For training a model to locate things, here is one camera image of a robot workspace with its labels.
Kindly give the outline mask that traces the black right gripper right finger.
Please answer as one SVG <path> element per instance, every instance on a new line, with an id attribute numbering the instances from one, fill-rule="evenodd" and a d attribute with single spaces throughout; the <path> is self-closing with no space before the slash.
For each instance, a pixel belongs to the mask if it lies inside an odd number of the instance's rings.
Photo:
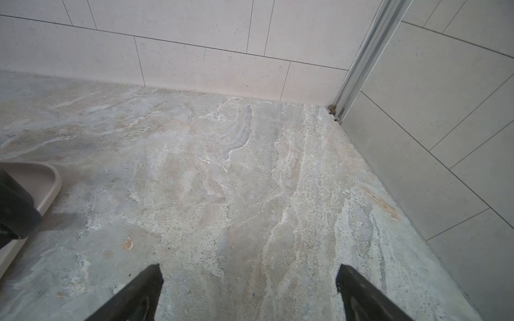
<path id="1" fill-rule="evenodd" d="M 341 294 L 346 320 L 413 321 L 350 265 L 340 265 L 335 285 Z"/>

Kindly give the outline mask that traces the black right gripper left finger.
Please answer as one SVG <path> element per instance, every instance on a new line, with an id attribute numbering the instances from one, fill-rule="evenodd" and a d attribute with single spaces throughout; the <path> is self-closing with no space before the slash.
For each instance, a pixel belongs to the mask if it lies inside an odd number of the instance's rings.
<path id="1" fill-rule="evenodd" d="M 86 320 L 154 320 L 163 283 L 160 265 L 152 264 Z"/>

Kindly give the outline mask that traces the black mug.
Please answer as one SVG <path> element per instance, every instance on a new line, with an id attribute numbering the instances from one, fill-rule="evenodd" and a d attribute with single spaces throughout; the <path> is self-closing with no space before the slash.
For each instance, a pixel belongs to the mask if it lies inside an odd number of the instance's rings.
<path id="1" fill-rule="evenodd" d="M 33 235 L 41 221 L 33 197 L 1 169 L 1 248 Z"/>

